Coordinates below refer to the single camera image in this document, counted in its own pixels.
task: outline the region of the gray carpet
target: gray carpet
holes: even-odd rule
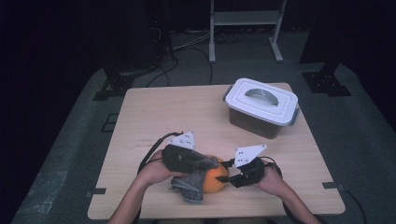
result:
[[[243,40],[230,45],[217,44],[212,84],[233,84],[240,77],[261,82],[288,82],[299,97],[334,181],[343,184],[359,200],[369,223],[393,223],[396,220],[395,132],[357,76],[343,65],[335,74],[352,96],[311,93],[302,72],[318,71],[322,64],[298,64],[307,33],[281,33],[278,44],[283,63],[275,61],[268,36],[245,35]],[[194,38],[197,36],[173,35],[174,46]],[[193,47],[208,51],[207,42]],[[168,73],[171,86],[210,83],[211,70],[201,51],[184,49],[176,52],[176,56],[178,65]],[[174,64],[175,61],[166,57],[163,69],[170,69]],[[134,88],[146,87],[160,73],[159,69],[138,77]],[[122,97],[92,100],[105,80],[102,70],[92,74],[13,223],[106,223],[87,217],[90,191],[95,188],[111,139],[111,133],[101,130],[109,114],[119,113],[123,100]],[[159,77],[150,87],[167,85],[166,78]],[[359,207],[346,193],[341,192],[341,195],[346,204],[345,213],[324,218],[328,223],[363,223]],[[286,217],[273,219],[278,223],[291,223]]]

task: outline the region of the plastic storage container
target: plastic storage container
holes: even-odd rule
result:
[[[300,112],[293,92],[248,78],[238,79],[224,101],[231,124],[269,139],[293,125]]]

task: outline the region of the white container lid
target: white container lid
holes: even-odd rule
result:
[[[286,126],[294,122],[298,98],[291,91],[249,78],[239,78],[227,93],[225,103],[256,119]]]

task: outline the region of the dark background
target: dark background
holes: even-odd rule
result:
[[[139,64],[152,63],[152,58],[161,54],[155,50],[159,46],[150,46],[149,51],[142,52],[135,47],[141,42],[134,42],[145,41],[142,35],[135,34],[150,39],[149,27],[163,22],[155,1],[147,1],[146,15],[125,21],[116,20],[108,11],[100,11],[108,1],[97,2],[102,6],[93,9],[89,1],[3,0],[0,3],[4,102],[1,223],[9,222],[18,210],[80,91],[92,74],[103,67],[104,57],[118,63]],[[131,7],[133,1],[112,2]],[[227,4],[228,1],[217,1],[216,6],[225,8]],[[278,1],[231,1],[230,6],[235,10],[276,8]],[[208,0],[172,0],[170,8],[171,30],[208,29]],[[392,127],[396,127],[393,116],[396,109],[394,100],[390,100],[396,96],[393,72],[396,48],[392,40],[396,33],[395,11],[395,3],[385,0],[289,0],[282,25],[282,30],[287,32],[311,28],[301,63],[321,63],[329,55],[336,55],[358,75]],[[134,25],[134,22],[147,22],[148,27],[135,26],[130,32],[121,32],[122,25],[129,22]],[[144,53],[147,57],[137,61],[136,58],[142,57],[136,56]]]

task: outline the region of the orange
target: orange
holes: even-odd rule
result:
[[[216,157],[219,162],[223,160],[217,156],[207,155],[208,157]],[[219,165],[216,168],[210,169],[206,172],[205,181],[203,184],[204,193],[213,193],[219,191],[224,188],[225,183],[221,183],[216,179],[216,177],[221,175],[229,175],[228,169],[224,168],[224,166]]]

